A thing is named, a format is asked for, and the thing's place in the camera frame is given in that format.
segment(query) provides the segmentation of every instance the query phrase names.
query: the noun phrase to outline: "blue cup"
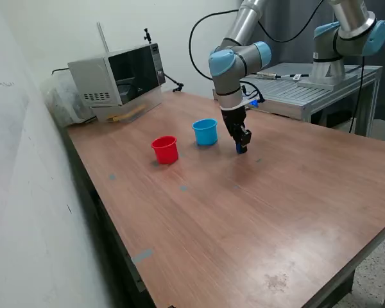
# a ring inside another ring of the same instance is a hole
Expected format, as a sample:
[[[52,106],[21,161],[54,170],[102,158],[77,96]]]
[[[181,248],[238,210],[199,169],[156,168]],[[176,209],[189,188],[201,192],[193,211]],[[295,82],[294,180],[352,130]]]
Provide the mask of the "blue cup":
[[[217,120],[203,119],[196,121],[192,128],[195,131],[195,138],[199,146],[211,146],[218,140]]]

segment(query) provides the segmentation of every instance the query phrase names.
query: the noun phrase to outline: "tape mark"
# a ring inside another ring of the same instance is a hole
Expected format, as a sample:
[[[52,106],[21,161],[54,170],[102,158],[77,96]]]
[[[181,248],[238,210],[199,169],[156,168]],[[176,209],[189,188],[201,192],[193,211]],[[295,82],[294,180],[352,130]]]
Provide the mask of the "tape mark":
[[[153,254],[153,250],[147,249],[146,251],[140,253],[139,255],[136,255],[134,258],[131,258],[134,264],[144,260],[145,258],[148,258]]]

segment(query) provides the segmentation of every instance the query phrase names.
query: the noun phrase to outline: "blue joint cap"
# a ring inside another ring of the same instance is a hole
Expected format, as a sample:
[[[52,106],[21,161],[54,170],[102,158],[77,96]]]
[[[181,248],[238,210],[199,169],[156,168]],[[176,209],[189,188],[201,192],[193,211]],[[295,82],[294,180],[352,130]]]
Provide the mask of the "blue joint cap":
[[[261,56],[261,67],[268,65],[271,62],[271,48],[267,43],[264,42],[256,42],[254,43],[257,46],[259,54]]]
[[[227,72],[235,63],[235,54],[231,49],[217,51],[210,55],[210,73],[219,76]]]
[[[321,34],[339,27],[339,21],[332,22],[330,24],[323,24],[322,26],[316,27],[314,31],[314,39],[319,37]]]
[[[377,53],[385,43],[385,21],[377,21],[366,40],[362,56],[372,56]]]

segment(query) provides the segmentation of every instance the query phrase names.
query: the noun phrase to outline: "metal grate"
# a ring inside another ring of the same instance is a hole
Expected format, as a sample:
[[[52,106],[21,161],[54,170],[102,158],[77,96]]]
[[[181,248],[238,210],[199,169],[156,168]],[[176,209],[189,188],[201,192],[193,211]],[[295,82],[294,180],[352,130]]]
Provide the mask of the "metal grate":
[[[100,92],[100,93],[85,93],[84,98],[87,101],[109,101],[110,93]]]

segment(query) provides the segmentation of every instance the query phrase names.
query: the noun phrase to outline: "floor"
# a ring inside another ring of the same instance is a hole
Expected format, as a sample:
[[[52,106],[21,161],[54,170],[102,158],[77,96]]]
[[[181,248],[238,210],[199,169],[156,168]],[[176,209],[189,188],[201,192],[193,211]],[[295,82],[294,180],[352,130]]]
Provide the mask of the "floor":
[[[349,130],[345,123],[338,129]],[[385,121],[374,120],[372,138],[385,141]],[[357,268],[352,294],[335,308],[379,308],[385,298],[385,241]]]

